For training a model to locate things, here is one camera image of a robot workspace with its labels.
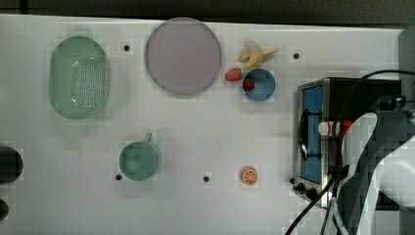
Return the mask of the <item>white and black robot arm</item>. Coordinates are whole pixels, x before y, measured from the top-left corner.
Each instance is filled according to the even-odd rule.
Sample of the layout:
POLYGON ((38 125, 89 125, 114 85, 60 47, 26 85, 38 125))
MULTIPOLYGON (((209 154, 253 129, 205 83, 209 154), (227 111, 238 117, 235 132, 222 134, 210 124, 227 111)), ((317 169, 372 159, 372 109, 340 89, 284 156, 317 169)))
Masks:
POLYGON ((331 212, 337 235, 371 235, 378 196, 414 209, 414 120, 403 111, 359 117, 342 140, 347 167, 331 212))

